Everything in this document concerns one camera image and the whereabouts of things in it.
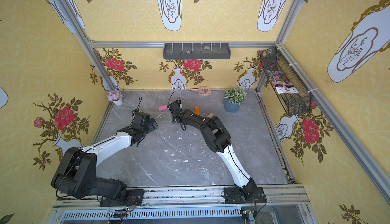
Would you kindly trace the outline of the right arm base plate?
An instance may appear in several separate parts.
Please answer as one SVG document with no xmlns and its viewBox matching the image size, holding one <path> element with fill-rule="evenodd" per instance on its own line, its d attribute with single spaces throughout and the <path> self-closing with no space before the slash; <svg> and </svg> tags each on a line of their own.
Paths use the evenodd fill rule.
<svg viewBox="0 0 390 224">
<path fill-rule="evenodd" d="M 237 187 L 226 187 L 220 194 L 226 204 L 265 204 L 266 196 L 261 187 L 257 187 L 253 193 L 245 194 Z"/>
</svg>

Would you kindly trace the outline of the orange wooden block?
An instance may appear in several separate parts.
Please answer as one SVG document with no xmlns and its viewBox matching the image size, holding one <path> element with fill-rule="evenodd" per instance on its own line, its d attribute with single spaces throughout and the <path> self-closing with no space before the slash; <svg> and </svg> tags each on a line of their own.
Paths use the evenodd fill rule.
<svg viewBox="0 0 390 224">
<path fill-rule="evenodd" d="M 199 106 L 195 106 L 194 110 L 195 110 L 196 115 L 201 115 Z"/>
</svg>

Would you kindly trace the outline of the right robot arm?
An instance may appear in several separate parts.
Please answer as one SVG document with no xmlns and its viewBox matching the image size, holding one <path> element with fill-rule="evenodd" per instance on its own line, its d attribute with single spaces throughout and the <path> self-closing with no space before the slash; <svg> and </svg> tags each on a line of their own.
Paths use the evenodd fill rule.
<svg viewBox="0 0 390 224">
<path fill-rule="evenodd" d="M 179 123 L 183 130 L 192 126 L 200 130 L 209 149 L 218 154 L 228 168 L 234 184 L 246 202 L 260 197 L 262 194 L 253 178 L 244 170 L 234 152 L 231 136 L 217 116 L 203 117 L 190 109 L 183 109 L 181 101 L 176 100 L 168 105 L 174 123 Z"/>
</svg>

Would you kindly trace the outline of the pink wooden block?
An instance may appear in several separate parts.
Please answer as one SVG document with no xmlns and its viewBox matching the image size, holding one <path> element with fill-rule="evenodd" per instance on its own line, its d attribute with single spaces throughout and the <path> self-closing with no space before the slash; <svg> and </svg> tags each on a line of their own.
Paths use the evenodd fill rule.
<svg viewBox="0 0 390 224">
<path fill-rule="evenodd" d="M 168 107 L 167 107 L 167 105 L 164 105 L 164 106 L 160 106 L 158 109 L 159 109 L 159 111 L 165 111 L 165 110 L 168 110 Z"/>
</svg>

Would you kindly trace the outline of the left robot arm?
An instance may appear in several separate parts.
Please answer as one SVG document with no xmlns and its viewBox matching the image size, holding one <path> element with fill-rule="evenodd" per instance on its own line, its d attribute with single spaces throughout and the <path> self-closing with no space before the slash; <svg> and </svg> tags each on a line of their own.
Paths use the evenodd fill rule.
<svg viewBox="0 0 390 224">
<path fill-rule="evenodd" d="M 113 154 L 140 143 L 158 125 L 148 113 L 136 111 L 132 123 L 115 135 L 84 148 L 69 148 L 52 179 L 51 186 L 77 199 L 97 195 L 124 202 L 127 185 L 114 179 L 96 176 L 96 168 Z"/>
</svg>

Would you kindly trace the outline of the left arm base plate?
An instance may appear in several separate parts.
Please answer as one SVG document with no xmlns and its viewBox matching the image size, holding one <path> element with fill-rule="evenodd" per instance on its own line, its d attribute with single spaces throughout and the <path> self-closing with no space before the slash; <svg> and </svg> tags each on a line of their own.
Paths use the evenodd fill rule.
<svg viewBox="0 0 390 224">
<path fill-rule="evenodd" d="M 140 206 L 144 197 L 143 189 L 127 189 L 126 192 L 121 192 L 118 199 L 103 197 L 100 201 L 100 207 L 116 207 L 116 206 Z"/>
</svg>

